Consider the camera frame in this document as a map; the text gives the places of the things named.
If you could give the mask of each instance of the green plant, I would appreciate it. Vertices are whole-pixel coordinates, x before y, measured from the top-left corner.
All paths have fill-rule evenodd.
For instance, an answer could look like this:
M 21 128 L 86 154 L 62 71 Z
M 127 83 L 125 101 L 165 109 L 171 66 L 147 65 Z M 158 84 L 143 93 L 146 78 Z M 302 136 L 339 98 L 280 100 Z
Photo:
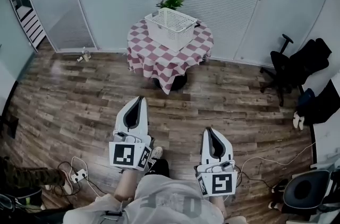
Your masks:
M 182 7 L 182 3 L 184 0 L 167 0 L 167 1 L 161 1 L 160 3 L 157 3 L 157 7 L 159 8 L 169 8 L 176 10 L 178 7 Z

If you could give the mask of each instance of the checkered tablecloth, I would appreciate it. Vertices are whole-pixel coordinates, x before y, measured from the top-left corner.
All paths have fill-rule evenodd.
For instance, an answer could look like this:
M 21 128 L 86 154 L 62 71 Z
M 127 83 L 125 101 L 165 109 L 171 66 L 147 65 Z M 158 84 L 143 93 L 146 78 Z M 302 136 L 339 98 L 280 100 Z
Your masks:
M 147 78 L 157 78 L 166 94 L 170 93 L 176 76 L 184 75 L 187 68 L 210 57 L 214 40 L 203 22 L 193 32 L 192 41 L 179 52 L 174 52 L 148 37 L 145 20 L 133 25 L 127 35 L 127 61 L 129 69 Z

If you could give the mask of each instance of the power strip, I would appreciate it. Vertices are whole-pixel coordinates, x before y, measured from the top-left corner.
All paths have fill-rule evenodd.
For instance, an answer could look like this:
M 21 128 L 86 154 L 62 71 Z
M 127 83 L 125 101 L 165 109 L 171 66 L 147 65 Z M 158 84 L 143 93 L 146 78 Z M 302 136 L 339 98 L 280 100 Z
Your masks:
M 87 178 L 87 172 L 85 169 L 80 169 L 77 173 L 71 176 L 71 180 L 74 184 L 80 182 L 84 178 Z

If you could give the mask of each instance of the person's arm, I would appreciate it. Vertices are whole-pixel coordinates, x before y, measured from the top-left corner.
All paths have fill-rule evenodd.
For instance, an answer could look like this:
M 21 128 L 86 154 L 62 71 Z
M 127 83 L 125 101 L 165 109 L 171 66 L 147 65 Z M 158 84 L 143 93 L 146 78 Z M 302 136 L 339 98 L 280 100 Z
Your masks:
M 218 207 L 224 217 L 224 219 L 227 218 L 227 211 L 225 210 L 225 205 L 224 205 L 224 201 L 223 201 L 223 197 L 222 196 L 211 196 L 209 198 L 209 201 L 215 205 L 216 207 Z
M 137 187 L 136 170 L 125 170 L 122 174 L 121 180 L 118 183 L 114 197 L 122 202 L 127 201 L 129 198 L 134 198 Z

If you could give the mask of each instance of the white plastic basket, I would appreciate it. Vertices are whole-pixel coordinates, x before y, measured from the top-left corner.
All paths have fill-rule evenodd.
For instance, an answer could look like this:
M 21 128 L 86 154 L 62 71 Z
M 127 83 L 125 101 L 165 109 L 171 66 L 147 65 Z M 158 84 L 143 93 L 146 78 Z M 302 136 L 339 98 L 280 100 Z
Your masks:
M 145 20 L 149 37 L 173 51 L 179 51 L 192 40 L 197 21 L 191 16 L 168 8 L 147 15 Z

